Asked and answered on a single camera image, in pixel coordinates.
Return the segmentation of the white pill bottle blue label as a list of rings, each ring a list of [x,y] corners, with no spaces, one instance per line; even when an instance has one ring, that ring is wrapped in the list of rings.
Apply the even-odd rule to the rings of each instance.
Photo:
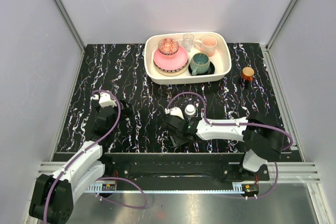
[[[184,115],[187,121],[192,122],[192,119],[195,117],[196,108],[192,104],[188,104],[184,109]]]

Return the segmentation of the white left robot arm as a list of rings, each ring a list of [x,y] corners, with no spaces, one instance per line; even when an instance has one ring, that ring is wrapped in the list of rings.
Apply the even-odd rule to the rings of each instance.
[[[47,223],[66,223],[87,188],[96,179],[107,180],[113,175],[112,161],[103,156],[112,143],[110,130],[132,114],[132,106],[126,100],[109,106],[96,102],[88,139],[79,151],[60,169],[36,179],[29,216]]]

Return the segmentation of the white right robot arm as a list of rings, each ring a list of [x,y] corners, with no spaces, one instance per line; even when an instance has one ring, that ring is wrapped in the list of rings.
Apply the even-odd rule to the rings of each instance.
[[[174,146],[188,142],[210,140],[235,140],[245,144],[245,151],[239,165],[225,169],[224,181],[242,182],[257,178],[266,163],[280,161],[286,131],[272,124],[265,124],[263,116],[249,116],[233,120],[184,119],[169,115],[165,128]]]

